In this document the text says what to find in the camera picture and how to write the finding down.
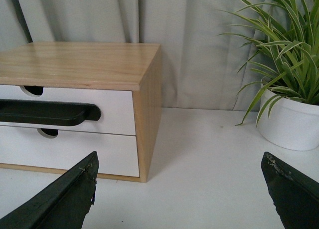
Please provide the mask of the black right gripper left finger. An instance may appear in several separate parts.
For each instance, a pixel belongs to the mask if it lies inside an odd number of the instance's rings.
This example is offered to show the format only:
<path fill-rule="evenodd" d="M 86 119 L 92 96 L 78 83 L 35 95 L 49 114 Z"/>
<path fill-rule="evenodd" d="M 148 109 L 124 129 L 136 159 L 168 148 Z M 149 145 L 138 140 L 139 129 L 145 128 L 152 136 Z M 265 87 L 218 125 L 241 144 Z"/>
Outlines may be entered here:
<path fill-rule="evenodd" d="M 2 229 L 80 229 L 95 202 L 99 161 L 93 151 L 0 220 Z"/>

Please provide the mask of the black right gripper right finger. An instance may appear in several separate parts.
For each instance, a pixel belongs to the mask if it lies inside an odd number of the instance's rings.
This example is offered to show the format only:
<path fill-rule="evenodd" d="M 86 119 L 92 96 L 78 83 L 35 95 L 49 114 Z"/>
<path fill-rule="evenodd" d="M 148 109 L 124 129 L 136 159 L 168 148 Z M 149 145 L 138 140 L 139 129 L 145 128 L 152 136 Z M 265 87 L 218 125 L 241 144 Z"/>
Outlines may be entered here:
<path fill-rule="evenodd" d="M 276 212 L 286 229 L 319 227 L 319 183 L 269 152 L 261 169 Z"/>

